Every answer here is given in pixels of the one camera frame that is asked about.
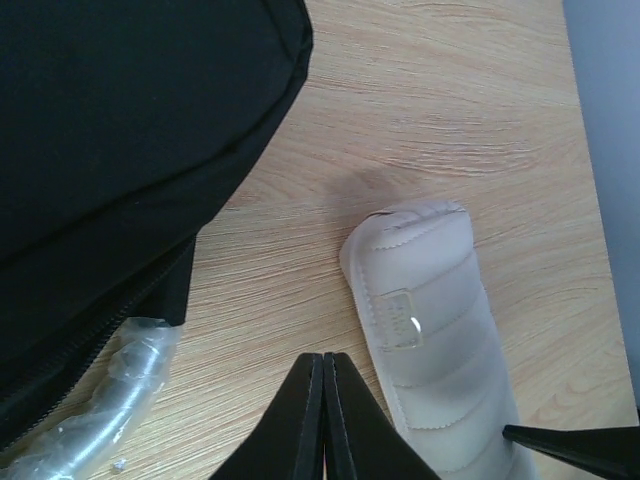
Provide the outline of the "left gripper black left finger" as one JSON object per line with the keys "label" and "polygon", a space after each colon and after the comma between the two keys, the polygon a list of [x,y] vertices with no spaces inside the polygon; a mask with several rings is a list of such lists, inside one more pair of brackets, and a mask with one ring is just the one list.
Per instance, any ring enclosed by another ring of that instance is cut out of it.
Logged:
{"label": "left gripper black left finger", "polygon": [[296,359],[262,418],[213,480],[321,479],[324,470],[323,356]]}

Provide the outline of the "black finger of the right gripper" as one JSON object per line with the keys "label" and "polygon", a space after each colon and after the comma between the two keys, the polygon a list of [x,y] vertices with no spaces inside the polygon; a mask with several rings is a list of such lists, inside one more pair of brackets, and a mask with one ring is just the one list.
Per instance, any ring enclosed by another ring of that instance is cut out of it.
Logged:
{"label": "black finger of the right gripper", "polygon": [[550,430],[506,425],[506,440],[603,479],[639,478],[639,427]]}

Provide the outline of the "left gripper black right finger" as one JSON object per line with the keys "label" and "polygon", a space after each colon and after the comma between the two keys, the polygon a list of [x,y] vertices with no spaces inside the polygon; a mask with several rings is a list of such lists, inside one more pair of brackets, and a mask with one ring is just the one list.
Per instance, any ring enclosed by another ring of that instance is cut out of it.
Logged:
{"label": "left gripper black right finger", "polygon": [[323,358],[324,443],[329,479],[436,479],[399,435],[351,358]]}

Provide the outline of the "beige fabric pencil case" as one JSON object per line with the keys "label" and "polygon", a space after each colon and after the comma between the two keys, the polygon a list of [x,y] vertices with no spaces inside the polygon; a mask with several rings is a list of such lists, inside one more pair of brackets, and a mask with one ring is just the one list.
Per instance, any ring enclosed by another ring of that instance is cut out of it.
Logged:
{"label": "beige fabric pencil case", "polygon": [[470,216],[449,201],[370,214],[340,265],[400,436],[443,479],[534,479]]}

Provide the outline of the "black student bag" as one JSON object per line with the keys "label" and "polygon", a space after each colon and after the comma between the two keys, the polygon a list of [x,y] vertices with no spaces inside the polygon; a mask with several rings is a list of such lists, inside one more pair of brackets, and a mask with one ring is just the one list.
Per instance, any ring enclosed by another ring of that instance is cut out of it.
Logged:
{"label": "black student bag", "polygon": [[147,415],[312,47],[301,1],[2,3],[3,478],[85,479]]}

